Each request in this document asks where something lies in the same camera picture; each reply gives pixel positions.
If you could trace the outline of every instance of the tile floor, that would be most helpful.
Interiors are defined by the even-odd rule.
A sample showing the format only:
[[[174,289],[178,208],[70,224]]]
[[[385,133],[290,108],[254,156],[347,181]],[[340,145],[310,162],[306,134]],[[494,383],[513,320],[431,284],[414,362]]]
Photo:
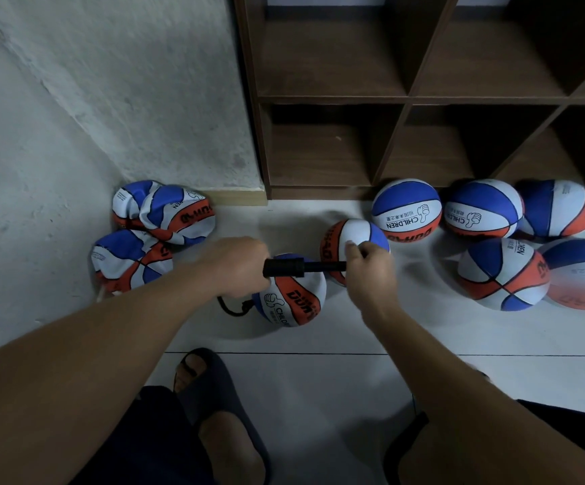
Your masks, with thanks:
[[[219,207],[212,237],[251,235],[273,254],[317,258],[324,231],[341,219],[366,218],[368,207],[350,201]],[[519,314],[500,313],[466,299],[452,276],[465,245],[439,230],[417,244],[391,246],[405,309],[510,396],[585,411],[585,312],[543,301]],[[193,259],[199,247],[179,257]],[[214,301],[180,330],[148,383],[170,386],[184,353],[201,346],[227,363],[272,454],[273,483],[385,483],[380,457],[415,406],[345,289],[329,283],[322,313],[299,328],[277,329],[255,310],[235,319]]]

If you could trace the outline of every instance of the gray wall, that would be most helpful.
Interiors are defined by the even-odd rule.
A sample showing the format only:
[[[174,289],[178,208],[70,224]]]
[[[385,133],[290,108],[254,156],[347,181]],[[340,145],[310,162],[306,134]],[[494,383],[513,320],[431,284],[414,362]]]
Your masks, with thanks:
[[[121,175],[0,44],[0,345],[90,304]]]
[[[227,0],[0,0],[0,39],[128,179],[263,188]]]

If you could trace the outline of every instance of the inflated basketball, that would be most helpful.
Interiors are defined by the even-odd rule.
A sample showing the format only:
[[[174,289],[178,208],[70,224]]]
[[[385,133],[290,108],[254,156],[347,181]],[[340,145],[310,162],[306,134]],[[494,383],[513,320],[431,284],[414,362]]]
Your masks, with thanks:
[[[364,219],[345,219],[331,226],[321,240],[321,260],[323,262],[345,261],[344,246],[349,240],[356,245],[362,242],[373,242],[389,250],[389,242],[376,225]],[[346,286],[346,272],[329,272],[329,275],[337,284]]]
[[[563,306],[585,310],[585,238],[563,238],[542,245],[550,267],[548,297]]]
[[[585,230],[585,187],[570,180],[528,180],[517,187],[524,200],[518,230],[552,240]]]
[[[91,252],[95,273],[109,293],[143,286],[173,269],[164,243],[144,231],[121,229],[100,238]]]
[[[459,235],[512,235],[524,215],[515,188],[494,179],[473,180],[452,194],[445,204],[445,221]]]
[[[301,255],[284,253],[275,259],[298,257]],[[274,325],[306,325],[324,305],[326,278],[321,272],[306,273],[304,277],[271,277],[270,287],[253,294],[252,300],[258,312]]]
[[[113,221],[121,228],[144,229],[140,207],[144,199],[162,186],[154,180],[141,180],[121,187],[113,196]]]
[[[490,238],[470,246],[463,254],[458,281],[483,306],[516,312],[546,296],[550,272],[541,254],[530,245]]]
[[[436,189],[418,179],[394,180],[373,199],[373,223],[395,242],[415,242],[439,225],[442,205]]]
[[[181,186],[160,186],[140,207],[146,230],[164,242],[191,246],[202,242],[216,226],[209,200]]]

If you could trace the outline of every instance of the slide sandal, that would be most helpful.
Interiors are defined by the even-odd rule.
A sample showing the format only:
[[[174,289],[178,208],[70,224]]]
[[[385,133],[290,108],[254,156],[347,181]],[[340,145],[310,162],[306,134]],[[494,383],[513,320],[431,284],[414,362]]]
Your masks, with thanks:
[[[202,375],[187,385],[187,388],[177,394],[187,420],[192,424],[196,432],[198,432],[201,422],[213,413],[225,411],[236,415],[245,426],[256,452],[264,460],[264,484],[270,483],[270,456],[250,418],[245,413],[245,410],[243,410],[241,400],[234,389],[232,377],[223,359],[213,350],[204,348],[194,349],[181,361],[187,371],[191,371],[191,369],[185,364],[184,360],[189,354],[195,354],[205,361],[207,369]]]
[[[426,413],[422,412],[387,449],[382,460],[382,469],[389,485],[401,485],[401,480],[398,478],[398,464],[427,424],[429,424],[429,419]]]

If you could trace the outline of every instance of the bookcase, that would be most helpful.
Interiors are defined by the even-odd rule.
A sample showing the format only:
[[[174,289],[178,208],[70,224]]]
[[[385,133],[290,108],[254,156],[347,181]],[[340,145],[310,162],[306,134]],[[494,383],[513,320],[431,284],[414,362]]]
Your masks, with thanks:
[[[585,184],[585,0],[234,0],[272,199],[372,198],[393,179]]]

